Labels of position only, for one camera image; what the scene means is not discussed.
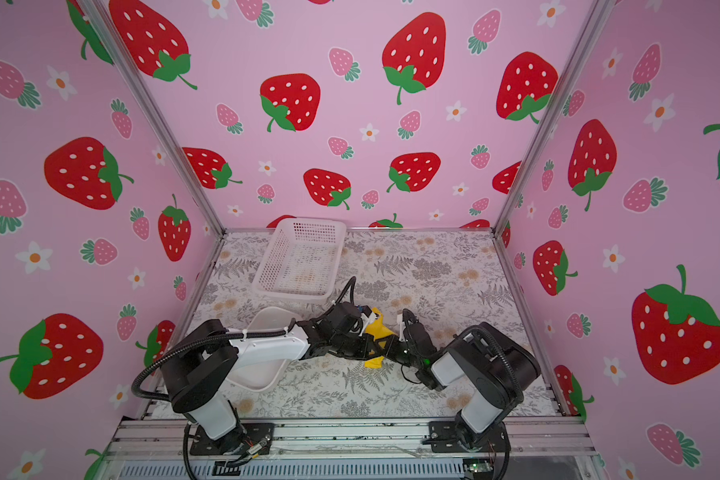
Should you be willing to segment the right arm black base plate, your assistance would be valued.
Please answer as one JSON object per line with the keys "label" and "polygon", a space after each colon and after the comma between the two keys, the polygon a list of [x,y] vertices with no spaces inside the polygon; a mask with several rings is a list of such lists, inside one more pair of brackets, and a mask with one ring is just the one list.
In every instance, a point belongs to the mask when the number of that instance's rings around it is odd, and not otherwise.
{"label": "right arm black base plate", "polygon": [[421,441],[435,453],[507,453],[511,451],[503,422],[481,433],[473,432],[461,421],[431,421],[428,435]]}

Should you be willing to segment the white plastic perforated basket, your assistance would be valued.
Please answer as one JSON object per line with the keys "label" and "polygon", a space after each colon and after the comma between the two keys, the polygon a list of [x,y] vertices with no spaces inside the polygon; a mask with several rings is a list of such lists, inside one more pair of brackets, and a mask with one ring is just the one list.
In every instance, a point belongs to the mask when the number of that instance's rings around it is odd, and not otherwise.
{"label": "white plastic perforated basket", "polygon": [[280,221],[252,281],[252,290],[285,301],[327,300],[334,290],[346,234],[346,225],[338,221]]}

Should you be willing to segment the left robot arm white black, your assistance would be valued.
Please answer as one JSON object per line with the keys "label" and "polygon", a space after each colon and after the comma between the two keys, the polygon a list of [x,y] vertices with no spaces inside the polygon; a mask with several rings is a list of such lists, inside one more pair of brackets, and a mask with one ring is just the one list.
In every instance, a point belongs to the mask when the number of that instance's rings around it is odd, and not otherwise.
{"label": "left robot arm white black", "polygon": [[367,327],[379,318],[368,306],[343,302],[311,319],[268,307],[242,330],[205,321],[162,357],[168,402],[213,441],[240,437],[239,416],[220,392],[231,373],[243,370],[270,386],[277,382],[272,368],[282,363],[328,354],[364,361],[374,340]]}

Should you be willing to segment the yellow paper napkin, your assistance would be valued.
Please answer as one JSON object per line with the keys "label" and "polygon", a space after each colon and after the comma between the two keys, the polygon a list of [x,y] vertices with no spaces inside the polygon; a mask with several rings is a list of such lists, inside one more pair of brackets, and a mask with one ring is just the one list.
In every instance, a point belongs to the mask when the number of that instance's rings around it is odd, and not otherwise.
{"label": "yellow paper napkin", "polygon": [[[371,309],[371,314],[363,321],[362,332],[371,335],[374,340],[394,335],[394,332],[384,325],[384,315],[378,308]],[[368,369],[380,369],[382,366],[383,356],[364,362],[364,367]]]}

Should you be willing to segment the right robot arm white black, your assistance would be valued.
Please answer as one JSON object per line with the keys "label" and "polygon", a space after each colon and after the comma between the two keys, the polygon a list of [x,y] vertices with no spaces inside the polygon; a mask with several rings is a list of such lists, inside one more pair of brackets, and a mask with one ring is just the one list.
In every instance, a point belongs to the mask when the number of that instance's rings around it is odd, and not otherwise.
{"label": "right robot arm white black", "polygon": [[437,349],[416,316],[405,309],[399,315],[401,335],[375,341],[386,359],[415,371],[418,381],[441,391],[468,380],[474,395],[455,416],[443,440],[466,451],[478,451],[504,426],[504,419],[524,401],[525,390],[541,375],[536,358],[492,325],[482,322],[466,328]]}

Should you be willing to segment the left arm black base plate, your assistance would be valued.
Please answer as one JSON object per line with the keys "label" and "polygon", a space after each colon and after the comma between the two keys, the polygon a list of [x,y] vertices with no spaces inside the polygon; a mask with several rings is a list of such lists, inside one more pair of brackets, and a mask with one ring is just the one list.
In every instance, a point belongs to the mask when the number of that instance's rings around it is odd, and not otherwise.
{"label": "left arm black base plate", "polygon": [[268,455],[274,437],[275,424],[244,422],[219,439],[211,439],[202,426],[191,437],[189,453],[194,456]]}

